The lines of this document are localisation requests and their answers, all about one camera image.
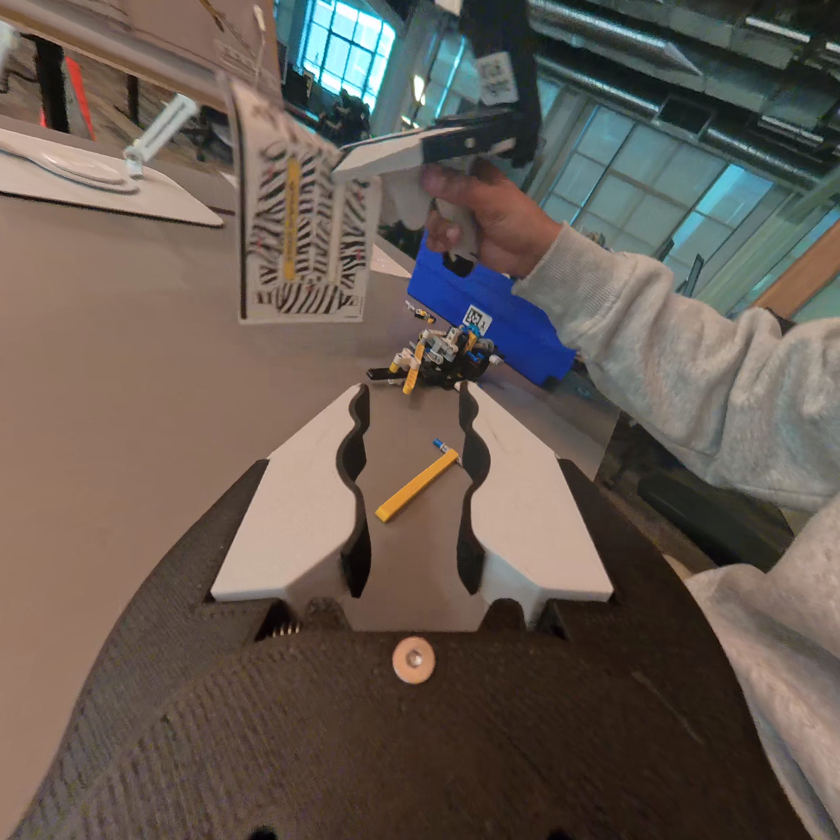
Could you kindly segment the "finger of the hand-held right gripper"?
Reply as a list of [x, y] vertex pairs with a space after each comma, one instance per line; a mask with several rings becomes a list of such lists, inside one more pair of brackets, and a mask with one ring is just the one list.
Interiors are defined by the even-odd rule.
[[427, 135], [428, 131], [420, 129], [345, 145], [332, 168], [332, 178], [348, 182], [417, 168], [424, 162]]

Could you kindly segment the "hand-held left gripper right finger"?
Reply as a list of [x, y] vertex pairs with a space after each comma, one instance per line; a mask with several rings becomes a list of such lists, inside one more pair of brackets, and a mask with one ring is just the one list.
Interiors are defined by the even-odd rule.
[[470, 484], [456, 564], [467, 592], [486, 607], [512, 602], [526, 625], [552, 601], [609, 602], [613, 583], [558, 456], [475, 385], [458, 387], [458, 420]]

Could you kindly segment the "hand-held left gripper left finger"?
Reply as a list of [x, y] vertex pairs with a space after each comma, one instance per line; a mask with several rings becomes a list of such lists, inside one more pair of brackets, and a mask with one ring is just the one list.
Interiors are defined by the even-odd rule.
[[315, 599], [359, 599], [371, 536], [358, 478], [370, 390], [353, 385], [267, 459], [210, 594], [217, 602], [277, 599], [301, 615]]

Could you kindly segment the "zebra striped sticker sheet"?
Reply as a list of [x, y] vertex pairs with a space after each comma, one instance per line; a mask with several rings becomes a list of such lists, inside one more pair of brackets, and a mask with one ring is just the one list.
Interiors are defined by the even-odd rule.
[[336, 182], [338, 147], [242, 80], [219, 80], [237, 178], [239, 323], [362, 322], [380, 179]]

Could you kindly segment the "person's right forearm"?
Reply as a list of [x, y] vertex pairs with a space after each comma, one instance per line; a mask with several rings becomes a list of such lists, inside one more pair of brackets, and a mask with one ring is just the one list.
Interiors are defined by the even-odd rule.
[[765, 310], [731, 321], [653, 259], [549, 229], [515, 291], [598, 389], [706, 483], [838, 520], [838, 319], [786, 334]]

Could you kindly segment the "yellow lego beam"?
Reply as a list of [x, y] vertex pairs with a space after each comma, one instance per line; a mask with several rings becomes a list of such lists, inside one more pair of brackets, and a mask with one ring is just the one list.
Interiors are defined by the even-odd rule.
[[384, 501], [376, 509], [375, 516], [383, 523], [393, 520], [411, 501], [458, 462], [459, 454], [453, 449], [443, 453], [435, 462], [426, 467], [421, 473], [408, 481], [401, 489]]

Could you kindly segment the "partly built lego model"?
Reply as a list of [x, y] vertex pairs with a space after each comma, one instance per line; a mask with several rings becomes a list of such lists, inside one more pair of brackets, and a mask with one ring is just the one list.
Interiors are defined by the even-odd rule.
[[425, 329], [399, 350], [387, 366], [370, 368], [370, 382], [400, 385], [405, 395], [418, 386], [453, 390], [461, 382], [477, 382], [490, 367], [504, 364], [496, 345], [476, 327], [458, 325], [447, 331]]

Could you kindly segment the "person's right hand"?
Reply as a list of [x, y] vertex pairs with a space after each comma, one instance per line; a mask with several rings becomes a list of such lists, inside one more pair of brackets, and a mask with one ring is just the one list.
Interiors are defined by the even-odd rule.
[[420, 184], [432, 198], [465, 209], [476, 225], [478, 261], [512, 278], [530, 275], [563, 228], [489, 161], [470, 173], [426, 164]]

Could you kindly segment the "blue plastic bin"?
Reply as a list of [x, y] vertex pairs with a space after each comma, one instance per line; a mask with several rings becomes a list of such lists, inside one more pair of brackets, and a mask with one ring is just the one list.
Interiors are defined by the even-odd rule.
[[458, 276], [428, 249], [426, 238], [407, 286], [410, 298], [452, 325], [476, 325], [504, 361], [536, 386], [571, 371], [575, 352], [562, 345], [541, 309], [513, 295], [510, 278], [482, 265]]

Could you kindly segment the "white desk mat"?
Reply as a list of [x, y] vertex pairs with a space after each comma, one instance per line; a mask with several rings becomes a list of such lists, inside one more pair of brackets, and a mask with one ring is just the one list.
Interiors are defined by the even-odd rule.
[[1, 140], [11, 140], [37, 151], [57, 152], [66, 157], [88, 158], [111, 165], [135, 181], [135, 194], [102, 192], [66, 181], [35, 165], [1, 151], [1, 194], [31, 201], [82, 207], [113, 214], [162, 219], [169, 222], [219, 228], [222, 219], [167, 175], [145, 168], [140, 178], [131, 176], [127, 162], [106, 154], [75, 148], [52, 140], [1, 129]]

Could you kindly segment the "person's grey sweatshirt torso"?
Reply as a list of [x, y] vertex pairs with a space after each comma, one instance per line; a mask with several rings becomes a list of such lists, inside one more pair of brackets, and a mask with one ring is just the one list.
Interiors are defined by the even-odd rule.
[[839, 500], [764, 573], [686, 583], [732, 666], [763, 749], [812, 838], [839, 838]]

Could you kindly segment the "white oval stand base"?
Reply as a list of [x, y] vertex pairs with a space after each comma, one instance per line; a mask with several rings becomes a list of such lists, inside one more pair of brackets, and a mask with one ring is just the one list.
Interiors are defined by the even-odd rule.
[[57, 152], [35, 150], [11, 140], [1, 140], [1, 151], [3, 154], [27, 161], [66, 181], [102, 192], [128, 195], [140, 190], [135, 181], [110, 164], [89, 160], [86, 157], [78, 159], [66, 157]]

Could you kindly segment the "wooden post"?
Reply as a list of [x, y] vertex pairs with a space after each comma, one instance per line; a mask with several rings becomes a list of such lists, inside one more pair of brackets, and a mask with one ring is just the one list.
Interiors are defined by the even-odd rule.
[[839, 272], [839, 222], [816, 240], [762, 295], [755, 308], [791, 319]]

